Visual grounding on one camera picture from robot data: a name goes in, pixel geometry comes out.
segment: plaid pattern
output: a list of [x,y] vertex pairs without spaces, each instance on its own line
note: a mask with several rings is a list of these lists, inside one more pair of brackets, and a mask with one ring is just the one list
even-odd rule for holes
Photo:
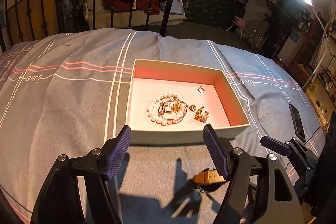
[[15,44],[0,57],[0,90],[13,67],[23,58],[39,40]]

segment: table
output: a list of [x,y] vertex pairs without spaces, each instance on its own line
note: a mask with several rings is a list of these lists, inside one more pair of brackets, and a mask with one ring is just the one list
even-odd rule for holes
[[243,18],[246,9],[230,0],[189,0],[185,10],[186,22],[227,29],[235,16]]

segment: potted plant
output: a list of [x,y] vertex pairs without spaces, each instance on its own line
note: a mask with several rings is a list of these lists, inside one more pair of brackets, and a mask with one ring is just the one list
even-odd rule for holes
[[310,14],[296,0],[267,1],[270,15],[265,15],[269,27],[265,32],[266,41],[259,54],[273,58],[281,51],[291,31],[300,30],[300,25],[306,21]]

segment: smartphone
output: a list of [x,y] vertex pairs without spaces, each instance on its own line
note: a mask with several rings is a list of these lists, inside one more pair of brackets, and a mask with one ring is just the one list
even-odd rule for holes
[[300,118],[299,111],[292,105],[289,104],[289,109],[291,111],[293,124],[294,124],[294,130],[296,137],[299,138],[299,140],[303,143],[306,142],[305,132],[303,131],[302,121]]

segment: open box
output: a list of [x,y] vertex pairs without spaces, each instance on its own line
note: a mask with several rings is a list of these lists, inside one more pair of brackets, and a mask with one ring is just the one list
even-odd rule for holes
[[[198,91],[202,85],[205,92]],[[169,145],[203,142],[206,123],[194,119],[188,109],[177,124],[162,126],[152,122],[147,108],[160,94],[171,92],[188,105],[210,113],[210,123],[217,135],[235,138],[250,123],[240,101],[221,70],[200,66],[135,59],[128,95],[126,124],[132,129],[132,144]]]

